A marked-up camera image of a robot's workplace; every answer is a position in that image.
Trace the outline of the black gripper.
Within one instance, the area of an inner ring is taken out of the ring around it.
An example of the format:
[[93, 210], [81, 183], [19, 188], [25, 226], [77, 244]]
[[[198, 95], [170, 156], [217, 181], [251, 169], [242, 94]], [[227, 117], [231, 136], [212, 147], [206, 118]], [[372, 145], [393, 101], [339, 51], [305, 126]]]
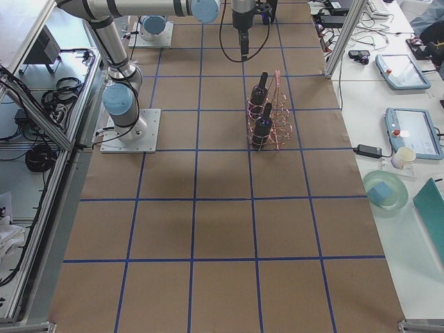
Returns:
[[248, 60], [249, 35], [248, 29], [253, 26], [255, 15], [254, 0], [232, 0], [232, 25], [239, 31], [241, 61]]

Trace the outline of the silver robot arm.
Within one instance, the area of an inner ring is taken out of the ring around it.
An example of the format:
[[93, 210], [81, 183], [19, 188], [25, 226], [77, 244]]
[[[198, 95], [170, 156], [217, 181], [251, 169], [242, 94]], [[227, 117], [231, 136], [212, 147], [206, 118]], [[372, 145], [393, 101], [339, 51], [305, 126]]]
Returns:
[[140, 35], [144, 40], [154, 40], [166, 28], [167, 21], [164, 16], [147, 15], [139, 19]]
[[[123, 47], [114, 18], [124, 16], [193, 16], [201, 23], [211, 23], [219, 16], [220, 1], [55, 1], [57, 7], [87, 22], [99, 51], [108, 63], [108, 74], [113, 83], [135, 84], [142, 73], [128, 57]], [[231, 62], [246, 62], [249, 54], [248, 29], [254, 16], [259, 14], [257, 1], [231, 1], [232, 25], [238, 31], [241, 59], [234, 60], [223, 51]]]

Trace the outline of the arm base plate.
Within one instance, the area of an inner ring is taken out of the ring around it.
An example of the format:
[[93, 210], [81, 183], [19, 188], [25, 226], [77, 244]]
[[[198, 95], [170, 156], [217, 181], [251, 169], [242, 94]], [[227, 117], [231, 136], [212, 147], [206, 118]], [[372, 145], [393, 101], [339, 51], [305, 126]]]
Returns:
[[135, 127], [127, 134], [127, 129], [117, 127], [107, 130], [100, 147], [102, 153], [154, 153], [160, 127], [161, 109], [141, 109]]
[[133, 32], [138, 31], [140, 34], [133, 34], [130, 37], [128, 46], [136, 49], [160, 49], [170, 48], [173, 36], [173, 22], [167, 22], [165, 29], [159, 34], [151, 34], [144, 30], [141, 24], [135, 22], [133, 24]]

